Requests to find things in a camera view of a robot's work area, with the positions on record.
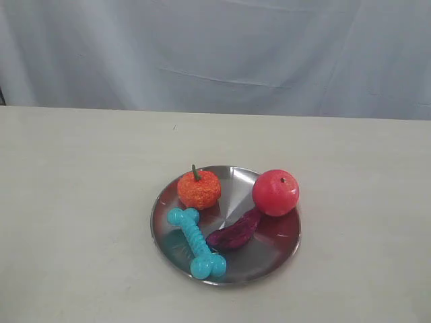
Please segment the turquoise toy bone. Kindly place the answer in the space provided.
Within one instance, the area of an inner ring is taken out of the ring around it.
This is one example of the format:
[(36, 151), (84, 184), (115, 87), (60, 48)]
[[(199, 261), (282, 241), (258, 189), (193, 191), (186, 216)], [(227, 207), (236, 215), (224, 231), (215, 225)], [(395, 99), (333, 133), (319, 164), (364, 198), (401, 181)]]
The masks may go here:
[(174, 208), (167, 214), (167, 221), (173, 226), (177, 226), (183, 232), (186, 241), (194, 255), (190, 263), (192, 277), (204, 280), (210, 276), (221, 277), (226, 274), (226, 259), (213, 253), (199, 229), (199, 212), (194, 208), (185, 210)]

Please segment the small orange pumpkin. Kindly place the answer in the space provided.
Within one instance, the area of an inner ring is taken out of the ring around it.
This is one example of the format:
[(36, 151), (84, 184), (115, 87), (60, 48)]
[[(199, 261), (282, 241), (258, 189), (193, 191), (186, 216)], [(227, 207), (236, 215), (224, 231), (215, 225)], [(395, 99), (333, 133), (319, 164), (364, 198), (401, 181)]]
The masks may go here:
[(222, 195), (219, 178), (210, 171), (198, 170), (193, 164), (191, 171), (177, 183), (177, 195), (187, 208), (198, 211), (213, 207)]

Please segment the red apple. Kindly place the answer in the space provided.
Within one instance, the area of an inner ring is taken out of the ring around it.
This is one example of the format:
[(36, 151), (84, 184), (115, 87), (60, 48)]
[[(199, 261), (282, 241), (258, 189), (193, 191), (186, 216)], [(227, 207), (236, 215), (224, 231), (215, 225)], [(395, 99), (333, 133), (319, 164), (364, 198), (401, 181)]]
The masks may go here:
[(299, 196), (297, 180), (284, 170), (269, 170), (262, 173), (252, 189), (256, 208), (271, 217), (288, 214), (298, 204)]

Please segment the purple sweet potato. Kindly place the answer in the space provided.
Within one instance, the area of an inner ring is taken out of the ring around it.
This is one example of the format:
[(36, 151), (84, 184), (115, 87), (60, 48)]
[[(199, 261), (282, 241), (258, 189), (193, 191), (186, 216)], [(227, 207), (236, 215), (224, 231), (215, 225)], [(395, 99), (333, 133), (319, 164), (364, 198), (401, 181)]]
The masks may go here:
[(247, 211), (235, 223), (216, 230), (206, 238), (207, 245), (217, 252), (229, 252), (243, 247), (252, 238), (263, 214), (254, 208)]

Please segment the round stainless steel plate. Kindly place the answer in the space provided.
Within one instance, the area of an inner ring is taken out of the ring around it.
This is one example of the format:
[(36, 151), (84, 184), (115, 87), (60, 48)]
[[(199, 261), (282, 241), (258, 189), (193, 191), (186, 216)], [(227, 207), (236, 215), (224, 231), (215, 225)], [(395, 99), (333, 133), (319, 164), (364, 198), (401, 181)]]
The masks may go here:
[[(218, 203), (200, 212), (199, 229), (208, 236), (217, 229), (232, 225), (254, 207), (252, 187), (259, 173), (238, 166), (207, 166), (221, 182)], [(193, 252), (179, 227), (167, 221), (173, 208), (183, 208), (176, 193), (177, 180), (158, 195), (151, 214), (150, 227), (154, 244), (166, 262), (178, 272), (191, 277)], [(300, 208), (282, 217), (263, 216), (256, 232), (243, 247), (222, 252), (227, 272), (222, 277), (208, 277), (204, 283), (217, 286), (247, 284), (277, 271), (295, 255), (301, 238)]]

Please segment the white backdrop curtain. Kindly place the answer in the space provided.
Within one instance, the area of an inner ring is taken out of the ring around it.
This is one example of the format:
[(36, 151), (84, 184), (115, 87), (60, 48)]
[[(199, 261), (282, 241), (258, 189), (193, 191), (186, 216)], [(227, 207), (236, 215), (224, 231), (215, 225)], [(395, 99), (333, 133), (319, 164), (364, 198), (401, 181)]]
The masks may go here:
[(13, 106), (430, 118), (429, 1), (2, 1)]

